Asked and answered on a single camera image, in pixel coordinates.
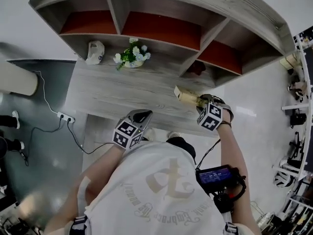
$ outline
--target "white floor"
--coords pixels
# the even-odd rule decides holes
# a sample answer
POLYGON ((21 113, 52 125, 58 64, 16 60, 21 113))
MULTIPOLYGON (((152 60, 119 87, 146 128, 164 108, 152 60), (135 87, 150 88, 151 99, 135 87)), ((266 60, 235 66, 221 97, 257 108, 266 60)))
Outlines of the white floor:
MULTIPOLYGON (((273 184, 276 172, 271 168, 287 154, 289 142, 297 130, 289 127, 289 117, 281 110, 281 106, 294 103, 287 84, 287 71, 276 62, 210 91, 222 97, 234 112, 233 132, 248 167, 251 201, 256 201, 264 212, 278 212, 289 190, 273 184)), ((110 142, 116 123, 89 115, 85 149, 92 150, 101 143, 110 142)), ((166 131, 155 129, 155 133, 157 141, 166 141, 166 131)), ((181 136, 194 146, 197 162, 217 141, 217 138, 181 136)), ((220 151, 221 147, 217 145, 201 167, 219 166, 220 151)), ((101 152, 84 154, 83 170, 99 156, 101 152)), ((253 214, 255 218, 259 216, 256 211, 253 214)))

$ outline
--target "white t-shirt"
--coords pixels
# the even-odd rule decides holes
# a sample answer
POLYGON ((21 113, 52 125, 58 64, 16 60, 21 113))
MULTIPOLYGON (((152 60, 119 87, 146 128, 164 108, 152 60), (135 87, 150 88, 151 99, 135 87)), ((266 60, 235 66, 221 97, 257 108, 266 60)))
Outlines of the white t-shirt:
POLYGON ((225 227, 191 155, 161 142, 128 151, 85 215, 92 235, 222 235, 225 227))

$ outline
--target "power outlet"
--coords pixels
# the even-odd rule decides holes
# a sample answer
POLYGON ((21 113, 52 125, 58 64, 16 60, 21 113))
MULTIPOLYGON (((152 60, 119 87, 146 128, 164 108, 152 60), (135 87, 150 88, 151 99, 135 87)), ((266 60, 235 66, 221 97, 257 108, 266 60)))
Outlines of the power outlet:
POLYGON ((63 120, 64 121, 66 121, 67 122, 67 120, 68 119, 70 119, 70 123, 74 123, 75 122, 75 118, 72 118, 71 116, 69 116, 69 115, 66 115, 66 114, 64 114, 64 113, 62 113, 62 112, 58 112, 58 117, 60 118, 61 117, 61 115, 63 115, 63 120))

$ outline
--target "wrist strap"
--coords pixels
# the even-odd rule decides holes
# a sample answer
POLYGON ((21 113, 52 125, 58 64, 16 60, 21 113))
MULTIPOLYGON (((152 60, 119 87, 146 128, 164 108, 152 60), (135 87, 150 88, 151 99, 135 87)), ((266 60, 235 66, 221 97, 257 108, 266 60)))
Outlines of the wrist strap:
POLYGON ((223 120, 223 121, 220 123, 220 126, 221 126, 222 124, 227 124, 227 125, 229 125, 230 128, 231 128, 231 123, 228 123, 228 122, 226 122, 226 121, 223 120))

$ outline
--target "screen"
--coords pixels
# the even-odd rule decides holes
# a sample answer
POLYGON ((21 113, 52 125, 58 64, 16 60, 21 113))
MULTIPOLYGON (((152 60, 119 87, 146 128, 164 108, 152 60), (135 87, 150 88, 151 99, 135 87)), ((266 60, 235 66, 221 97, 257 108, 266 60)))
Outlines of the screen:
POLYGON ((199 176, 201 182, 204 184, 218 182, 232 177, 228 168, 200 173, 199 176))

